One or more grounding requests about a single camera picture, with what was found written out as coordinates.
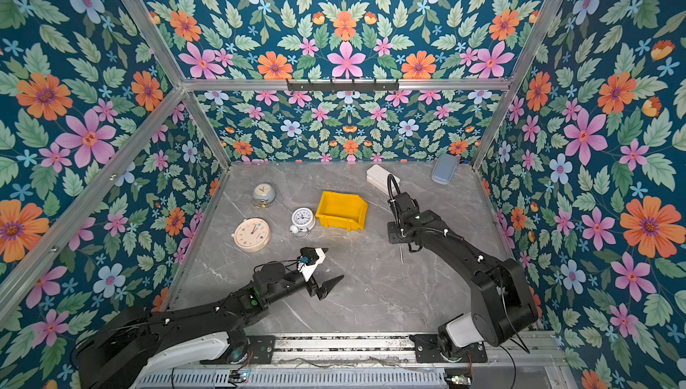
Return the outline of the grey-blue pouch case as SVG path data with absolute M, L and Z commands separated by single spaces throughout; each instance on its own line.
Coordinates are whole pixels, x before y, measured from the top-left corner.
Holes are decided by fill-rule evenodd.
M 437 158 L 432 169 L 431 179 L 434 183 L 439 185 L 448 185 L 457 167 L 460 164 L 460 157 L 452 154 L 443 154 Z

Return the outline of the aluminium front rail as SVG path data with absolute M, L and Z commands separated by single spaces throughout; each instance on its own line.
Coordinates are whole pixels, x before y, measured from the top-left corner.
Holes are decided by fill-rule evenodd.
M 500 347 L 483 343 L 488 361 L 482 364 L 419 363 L 414 344 L 409 340 L 413 333 L 283 333 L 276 337 L 275 350 L 270 364 L 202 365 L 200 361 L 182 365 L 182 369 L 238 369 L 315 367 L 315 368 L 438 368 L 509 365 L 525 368 L 566 366 L 566 355 L 548 331 L 524 332 L 516 340 Z

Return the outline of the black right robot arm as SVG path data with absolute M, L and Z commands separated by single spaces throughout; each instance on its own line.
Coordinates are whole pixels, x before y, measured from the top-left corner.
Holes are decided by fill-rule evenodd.
M 389 207 L 390 243 L 406 244 L 412 253 L 434 253 L 470 287 L 469 310 L 439 327 L 437 346 L 444 358 L 456 360 L 475 344 L 501 346 L 539 320 L 525 271 L 515 260 L 479 250 L 437 213 L 420 210 L 407 193 L 391 194 Z

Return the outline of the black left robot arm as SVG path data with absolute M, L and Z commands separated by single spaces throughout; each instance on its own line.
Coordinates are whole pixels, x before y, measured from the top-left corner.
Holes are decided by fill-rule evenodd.
M 259 265 L 248 284 L 211 303 L 168 311 L 128 308 L 77 345 L 81 387 L 132 388 L 144 376 L 193 362 L 248 362 L 254 350 L 246 330 L 267 317 L 272 304 L 302 290 L 323 300 L 343 280 L 316 281 L 326 253 L 304 247 L 295 260 Z

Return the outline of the white rectangular box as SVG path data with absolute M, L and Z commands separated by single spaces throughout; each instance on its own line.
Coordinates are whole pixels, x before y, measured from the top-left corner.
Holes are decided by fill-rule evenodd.
M 388 177 L 391 176 L 391 173 L 387 171 L 387 169 L 384 169 L 380 165 L 372 165 L 367 171 L 366 171 L 366 180 L 367 182 L 375 187 L 376 189 L 387 193 L 389 192 L 388 188 Z

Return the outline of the black hook rail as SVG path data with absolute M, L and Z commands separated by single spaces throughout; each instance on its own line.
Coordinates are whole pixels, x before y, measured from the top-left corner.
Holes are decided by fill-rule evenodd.
M 351 79 L 351 80 L 287 80 L 287 90 L 290 92 L 396 92 L 400 84 L 394 80 Z

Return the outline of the white alarm clock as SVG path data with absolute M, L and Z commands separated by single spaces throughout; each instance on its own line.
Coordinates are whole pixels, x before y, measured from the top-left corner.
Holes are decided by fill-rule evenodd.
M 314 229 L 315 224 L 314 212 L 309 208 L 301 207 L 292 213 L 289 230 L 294 236 L 306 237 Z

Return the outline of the yellow plastic bin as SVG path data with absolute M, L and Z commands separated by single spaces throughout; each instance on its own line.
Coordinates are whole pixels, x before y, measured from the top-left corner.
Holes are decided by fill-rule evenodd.
M 325 228 L 364 230 L 368 203 L 359 195 L 325 191 L 315 216 Z

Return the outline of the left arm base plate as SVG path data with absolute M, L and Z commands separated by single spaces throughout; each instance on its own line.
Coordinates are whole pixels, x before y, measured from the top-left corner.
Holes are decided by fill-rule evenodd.
M 239 335 L 230 339 L 227 350 L 215 360 L 202 360 L 202 365 L 270 364 L 275 350 L 273 335 Z

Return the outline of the beige round wall clock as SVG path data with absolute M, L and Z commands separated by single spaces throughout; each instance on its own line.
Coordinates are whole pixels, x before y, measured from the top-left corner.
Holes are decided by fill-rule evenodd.
M 272 230 L 264 219 L 245 219 L 235 229 L 232 239 L 244 253 L 257 253 L 271 242 Z

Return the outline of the grey-blue round clock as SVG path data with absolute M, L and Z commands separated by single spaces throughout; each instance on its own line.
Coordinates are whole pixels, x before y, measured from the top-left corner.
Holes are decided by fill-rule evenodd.
M 270 183 L 260 183 L 252 192 L 252 204 L 260 209 L 270 207 L 275 199 L 276 189 Z

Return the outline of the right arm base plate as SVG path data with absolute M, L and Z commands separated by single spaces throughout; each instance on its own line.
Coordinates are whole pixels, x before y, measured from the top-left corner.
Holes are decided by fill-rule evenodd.
M 457 347 L 446 335 L 414 334 L 409 340 L 414 344 L 414 354 L 419 363 L 482 364 L 488 361 L 483 344 Z

